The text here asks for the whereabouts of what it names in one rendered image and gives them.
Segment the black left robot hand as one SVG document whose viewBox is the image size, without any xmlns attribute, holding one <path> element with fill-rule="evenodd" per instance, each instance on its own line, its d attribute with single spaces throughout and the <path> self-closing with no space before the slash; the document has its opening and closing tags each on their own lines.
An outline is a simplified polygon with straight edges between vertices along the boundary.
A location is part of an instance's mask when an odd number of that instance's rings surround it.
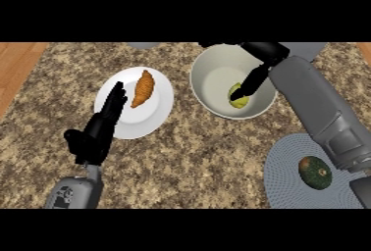
<svg viewBox="0 0 371 251">
<path fill-rule="evenodd" d="M 114 127 L 128 101 L 123 83 L 119 81 L 111 89 L 102 110 L 91 118 L 85 130 L 67 129 L 64 138 L 70 153 L 76 155 L 80 165 L 101 165 L 111 150 Z"/>
</svg>

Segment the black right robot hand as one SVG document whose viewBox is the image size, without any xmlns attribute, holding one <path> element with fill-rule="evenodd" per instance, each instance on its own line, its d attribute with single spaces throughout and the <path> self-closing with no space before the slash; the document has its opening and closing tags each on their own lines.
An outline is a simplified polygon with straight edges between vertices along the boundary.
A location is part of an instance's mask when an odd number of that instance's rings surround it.
<svg viewBox="0 0 371 251">
<path fill-rule="evenodd" d="M 238 45 L 259 60 L 262 64 L 252 70 L 241 87 L 230 95 L 230 100 L 236 101 L 246 96 L 252 96 L 268 78 L 270 68 L 289 57 L 290 49 L 280 42 L 252 42 L 241 40 L 231 41 L 202 41 L 199 45 L 203 48 L 228 44 Z"/>
</svg>

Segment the white bowl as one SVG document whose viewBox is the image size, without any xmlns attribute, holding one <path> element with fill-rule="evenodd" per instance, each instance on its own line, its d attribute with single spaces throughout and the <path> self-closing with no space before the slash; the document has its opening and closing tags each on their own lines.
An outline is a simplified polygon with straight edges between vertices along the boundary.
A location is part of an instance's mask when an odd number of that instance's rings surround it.
<svg viewBox="0 0 371 251">
<path fill-rule="evenodd" d="M 228 98 L 231 87 L 244 82 L 261 64 L 262 61 L 238 45 L 215 45 L 196 58 L 190 73 L 191 89 L 204 108 L 225 119 L 252 119 L 272 106 L 278 91 L 270 79 L 241 109 L 231 105 Z"/>
</svg>

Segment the yellow-green lemon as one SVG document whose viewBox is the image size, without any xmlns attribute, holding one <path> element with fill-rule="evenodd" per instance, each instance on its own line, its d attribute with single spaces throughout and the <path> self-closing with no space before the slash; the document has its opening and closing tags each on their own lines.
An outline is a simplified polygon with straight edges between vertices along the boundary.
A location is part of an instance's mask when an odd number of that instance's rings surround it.
<svg viewBox="0 0 371 251">
<path fill-rule="evenodd" d="M 228 95 L 233 95 L 240 88 L 241 88 L 241 83 L 236 83 L 230 89 Z M 230 100 L 230 104 L 237 109 L 243 109 L 247 106 L 249 102 L 250 102 L 249 96 L 244 96 L 237 100 Z"/>
</svg>

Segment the grey round placemat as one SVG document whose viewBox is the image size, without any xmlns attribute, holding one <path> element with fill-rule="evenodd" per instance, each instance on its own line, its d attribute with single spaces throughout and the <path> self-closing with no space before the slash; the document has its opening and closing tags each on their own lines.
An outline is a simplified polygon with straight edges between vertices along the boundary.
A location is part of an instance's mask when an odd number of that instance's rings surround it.
<svg viewBox="0 0 371 251">
<path fill-rule="evenodd" d="M 303 181 L 299 163 L 318 157 L 330 167 L 333 182 L 318 190 Z M 275 209 L 363 209 L 349 183 L 366 173 L 340 171 L 308 133 L 286 135 L 272 145 L 264 165 L 264 187 L 270 206 Z"/>
</svg>

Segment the white plate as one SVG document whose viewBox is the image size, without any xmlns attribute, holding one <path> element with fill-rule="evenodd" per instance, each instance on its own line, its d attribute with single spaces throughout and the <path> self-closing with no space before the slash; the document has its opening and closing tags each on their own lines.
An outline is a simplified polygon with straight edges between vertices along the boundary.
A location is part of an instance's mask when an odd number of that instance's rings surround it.
<svg viewBox="0 0 371 251">
<path fill-rule="evenodd" d="M 136 82 L 144 71 L 148 71 L 154 77 L 154 92 L 145 103 L 132 108 Z M 119 81 L 123 83 L 128 102 L 123 106 L 113 137 L 117 139 L 136 139 L 148 135 L 165 123 L 173 110 L 175 90 L 168 77 L 156 69 L 148 67 L 129 68 L 107 80 L 98 92 L 95 112 L 102 110 L 111 89 Z"/>
</svg>

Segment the pale grey rounded object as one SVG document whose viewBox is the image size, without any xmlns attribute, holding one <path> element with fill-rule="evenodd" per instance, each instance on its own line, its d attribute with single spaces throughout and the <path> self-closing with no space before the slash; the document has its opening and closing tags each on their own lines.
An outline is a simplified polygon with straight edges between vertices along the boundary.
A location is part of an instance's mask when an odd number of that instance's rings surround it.
<svg viewBox="0 0 371 251">
<path fill-rule="evenodd" d="M 289 56 L 299 56 L 312 62 L 327 46 L 327 42 L 283 42 L 290 49 Z"/>
</svg>

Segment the brown croissant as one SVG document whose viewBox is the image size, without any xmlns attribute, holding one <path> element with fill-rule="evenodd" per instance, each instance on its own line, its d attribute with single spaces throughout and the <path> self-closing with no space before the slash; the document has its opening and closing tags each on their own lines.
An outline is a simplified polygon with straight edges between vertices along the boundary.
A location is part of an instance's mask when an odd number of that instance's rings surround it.
<svg viewBox="0 0 371 251">
<path fill-rule="evenodd" d="M 136 82 L 135 86 L 135 97 L 132 100 L 132 108 L 141 106 L 147 100 L 151 98 L 154 92 L 156 80 L 148 71 L 142 72 L 142 77 Z"/>
</svg>

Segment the dark green avocado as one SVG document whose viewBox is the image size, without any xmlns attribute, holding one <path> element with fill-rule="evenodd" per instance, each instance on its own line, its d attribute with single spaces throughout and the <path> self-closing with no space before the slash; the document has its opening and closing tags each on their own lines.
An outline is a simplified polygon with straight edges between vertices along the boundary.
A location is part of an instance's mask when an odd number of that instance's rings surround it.
<svg viewBox="0 0 371 251">
<path fill-rule="evenodd" d="M 333 183 L 332 168 L 315 156 L 308 156 L 301 160 L 299 175 L 308 186 L 317 190 L 324 190 Z"/>
</svg>

